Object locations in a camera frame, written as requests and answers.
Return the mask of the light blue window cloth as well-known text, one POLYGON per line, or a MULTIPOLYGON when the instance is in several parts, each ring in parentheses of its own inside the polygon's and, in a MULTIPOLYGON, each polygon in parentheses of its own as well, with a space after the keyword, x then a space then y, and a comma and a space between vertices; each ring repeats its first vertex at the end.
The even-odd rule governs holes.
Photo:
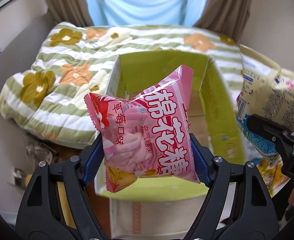
POLYGON ((86 0, 94 25, 193 26, 207 0, 86 0))

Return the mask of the pink marshmallow snack bag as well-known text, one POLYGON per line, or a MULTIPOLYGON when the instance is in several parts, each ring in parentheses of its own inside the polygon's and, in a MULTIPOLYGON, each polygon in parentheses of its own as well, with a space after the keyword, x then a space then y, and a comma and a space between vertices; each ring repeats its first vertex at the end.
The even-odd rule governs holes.
POLYGON ((88 93, 88 113, 103 143, 107 190, 139 177, 175 176, 199 182, 189 135, 194 71, 184 65, 131 100, 88 93))

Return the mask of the floral striped quilt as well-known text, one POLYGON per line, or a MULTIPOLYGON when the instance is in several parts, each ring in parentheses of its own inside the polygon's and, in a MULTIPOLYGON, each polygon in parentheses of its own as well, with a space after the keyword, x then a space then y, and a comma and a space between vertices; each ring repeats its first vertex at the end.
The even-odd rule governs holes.
POLYGON ((229 37, 176 25, 81 28, 63 22, 42 39, 28 70, 16 70, 6 80, 0 114, 41 139, 83 148, 95 137, 84 96, 106 92, 119 55, 154 50, 185 51, 190 59, 212 57, 231 96, 238 96, 241 55, 229 37))

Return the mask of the cream blue snack bag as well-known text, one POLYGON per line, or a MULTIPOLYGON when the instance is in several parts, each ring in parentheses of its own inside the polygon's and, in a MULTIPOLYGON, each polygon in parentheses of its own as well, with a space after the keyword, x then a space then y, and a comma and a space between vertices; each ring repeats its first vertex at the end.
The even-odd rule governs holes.
POLYGON ((243 87, 237 103, 237 125, 251 148, 262 155, 258 169, 273 196, 288 177, 281 173, 282 160, 275 144, 251 132, 247 121, 258 115, 294 132, 294 72, 244 45, 240 46, 240 53, 243 87))

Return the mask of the brown curtain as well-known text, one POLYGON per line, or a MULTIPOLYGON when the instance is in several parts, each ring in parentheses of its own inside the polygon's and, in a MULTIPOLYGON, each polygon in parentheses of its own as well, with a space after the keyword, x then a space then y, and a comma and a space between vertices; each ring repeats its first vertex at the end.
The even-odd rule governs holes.
POLYGON ((238 42, 250 17, 252 0, 207 0, 194 27, 226 35, 238 42))
POLYGON ((77 27, 90 27, 94 23, 90 17, 86 0, 45 0, 48 12, 55 22, 70 22, 77 27))

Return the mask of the green cardboard box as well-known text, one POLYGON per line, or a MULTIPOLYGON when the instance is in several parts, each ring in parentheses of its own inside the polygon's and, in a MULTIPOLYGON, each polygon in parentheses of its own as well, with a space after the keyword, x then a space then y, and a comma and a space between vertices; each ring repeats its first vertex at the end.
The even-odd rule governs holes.
MULTIPOLYGON (((179 50, 142 51, 118 55, 105 93, 119 98, 134 95, 161 81, 180 65, 194 70, 189 117, 191 133, 201 145, 230 163, 242 164, 244 143, 237 127, 234 108, 238 92, 232 94, 212 55, 179 50)), ((100 196, 143 202, 173 202, 196 198, 208 191, 204 184, 176 177, 139 178, 117 192, 106 189, 105 165, 94 180, 100 196)))

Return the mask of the brown left curtain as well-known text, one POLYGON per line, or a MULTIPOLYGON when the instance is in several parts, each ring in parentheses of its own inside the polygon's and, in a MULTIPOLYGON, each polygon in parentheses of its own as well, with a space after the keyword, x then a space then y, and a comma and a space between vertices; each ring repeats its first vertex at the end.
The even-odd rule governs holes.
POLYGON ((48 12, 55 22, 70 22, 77 27, 90 27, 94 23, 90 17, 86 0, 45 0, 48 12))

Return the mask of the brown right curtain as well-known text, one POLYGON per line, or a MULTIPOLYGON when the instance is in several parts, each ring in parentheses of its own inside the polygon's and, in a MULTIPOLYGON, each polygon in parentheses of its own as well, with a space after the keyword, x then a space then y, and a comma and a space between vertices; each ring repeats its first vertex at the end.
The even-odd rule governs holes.
POLYGON ((194 27, 226 35, 238 42, 250 17, 252 0, 207 0, 194 27))

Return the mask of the grey bed headboard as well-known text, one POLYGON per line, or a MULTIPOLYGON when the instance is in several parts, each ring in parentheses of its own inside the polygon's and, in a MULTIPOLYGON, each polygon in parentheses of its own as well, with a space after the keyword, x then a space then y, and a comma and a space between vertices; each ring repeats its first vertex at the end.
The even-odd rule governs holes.
POLYGON ((16 73, 30 69, 42 43, 56 26, 47 12, 36 18, 0 54, 0 92, 6 80, 16 73))

